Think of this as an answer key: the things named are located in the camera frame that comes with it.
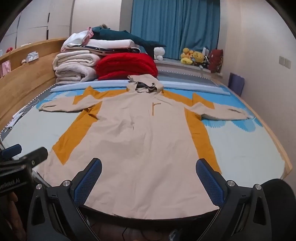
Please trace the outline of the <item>person's left hand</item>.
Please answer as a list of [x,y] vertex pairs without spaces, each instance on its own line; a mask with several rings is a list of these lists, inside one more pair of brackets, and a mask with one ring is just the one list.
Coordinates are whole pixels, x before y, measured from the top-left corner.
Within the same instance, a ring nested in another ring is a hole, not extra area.
[[26,240],[16,202],[18,198],[14,192],[1,197],[1,235],[5,240]]

